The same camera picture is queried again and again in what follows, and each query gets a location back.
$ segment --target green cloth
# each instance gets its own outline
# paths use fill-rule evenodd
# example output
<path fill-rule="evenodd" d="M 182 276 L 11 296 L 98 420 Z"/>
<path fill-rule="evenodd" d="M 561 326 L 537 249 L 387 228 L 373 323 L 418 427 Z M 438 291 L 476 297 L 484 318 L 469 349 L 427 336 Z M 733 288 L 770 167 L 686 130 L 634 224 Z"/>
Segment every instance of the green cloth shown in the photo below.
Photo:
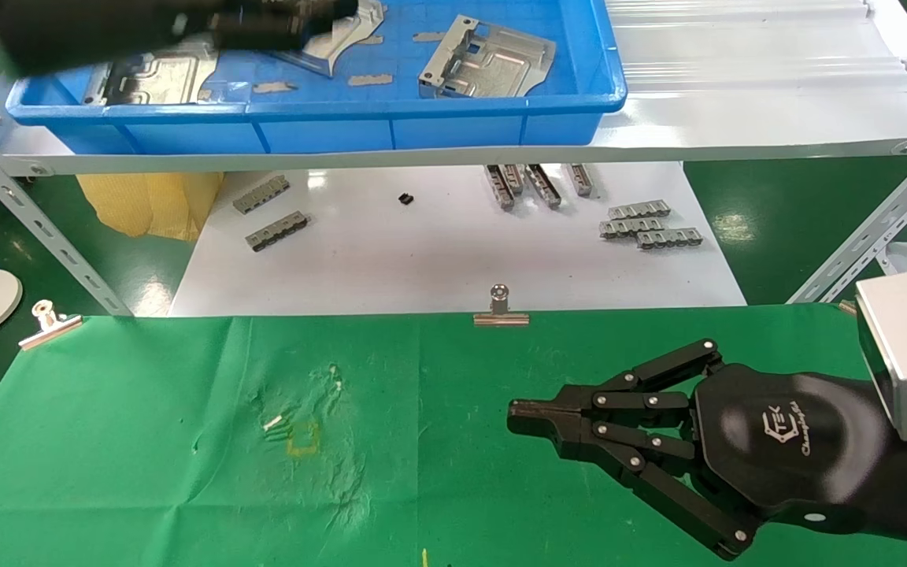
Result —
<path fill-rule="evenodd" d="M 759 370 L 866 380 L 854 327 L 830 306 L 512 329 L 467 313 L 89 318 L 0 385 L 0 565 L 724 564 L 597 467 L 510 434 L 507 402 L 703 337 Z M 907 564 L 907 543 L 774 524 L 739 565 L 832 561 Z"/>

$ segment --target robotic hand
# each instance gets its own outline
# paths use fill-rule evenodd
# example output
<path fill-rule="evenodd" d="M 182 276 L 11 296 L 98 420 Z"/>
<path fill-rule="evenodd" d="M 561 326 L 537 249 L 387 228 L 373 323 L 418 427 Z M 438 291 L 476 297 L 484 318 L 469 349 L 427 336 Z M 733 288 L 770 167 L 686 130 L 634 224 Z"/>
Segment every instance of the robotic hand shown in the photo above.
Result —
<path fill-rule="evenodd" d="M 699 374 L 691 399 L 662 391 Z M 703 339 L 601 385 L 516 399 L 508 425 L 597 464 L 727 560 L 769 521 L 907 539 L 907 442 L 872 383 L 724 364 Z"/>
<path fill-rule="evenodd" d="M 727 560 L 770 521 L 907 539 L 907 273 L 858 283 L 857 315 L 869 381 L 724 364 L 702 339 L 551 401 L 516 399 L 507 424 L 597 464 Z M 690 398 L 665 391 L 698 376 Z"/>
<path fill-rule="evenodd" d="M 0 69 L 28 76 L 206 33 L 225 50 L 301 50 L 357 0 L 0 0 Z"/>

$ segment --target green floor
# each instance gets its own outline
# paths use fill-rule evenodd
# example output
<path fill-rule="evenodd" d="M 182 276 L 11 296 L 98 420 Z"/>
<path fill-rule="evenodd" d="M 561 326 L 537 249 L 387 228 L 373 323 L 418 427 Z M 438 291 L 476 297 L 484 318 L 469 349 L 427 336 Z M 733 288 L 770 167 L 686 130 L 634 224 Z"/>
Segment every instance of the green floor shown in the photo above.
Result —
<path fill-rule="evenodd" d="M 907 176 L 907 157 L 695 162 L 685 172 L 746 300 L 769 304 L 796 291 Z M 191 244 L 130 239 L 108 229 L 71 177 L 41 180 L 32 196 L 126 304 L 138 312 L 165 312 Z M 907 240 L 907 229 L 900 240 Z M 1 204 L 0 266 L 25 286 L 16 315 L 0 327 L 1 378 L 17 341 L 35 327 L 28 316 L 33 302 L 52 298 L 72 313 L 102 310 Z"/>

